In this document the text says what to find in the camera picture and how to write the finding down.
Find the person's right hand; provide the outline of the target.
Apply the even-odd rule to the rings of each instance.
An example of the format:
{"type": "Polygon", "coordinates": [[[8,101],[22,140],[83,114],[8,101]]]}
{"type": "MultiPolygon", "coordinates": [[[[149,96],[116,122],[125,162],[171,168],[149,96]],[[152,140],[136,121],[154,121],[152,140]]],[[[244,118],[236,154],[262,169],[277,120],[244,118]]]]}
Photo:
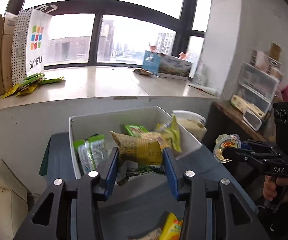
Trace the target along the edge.
{"type": "MultiPolygon", "coordinates": [[[[277,186],[288,186],[288,178],[277,178],[274,182],[271,176],[265,176],[263,196],[265,200],[272,201],[277,196],[277,186]]],[[[288,191],[285,193],[283,202],[288,201],[288,191]]]]}

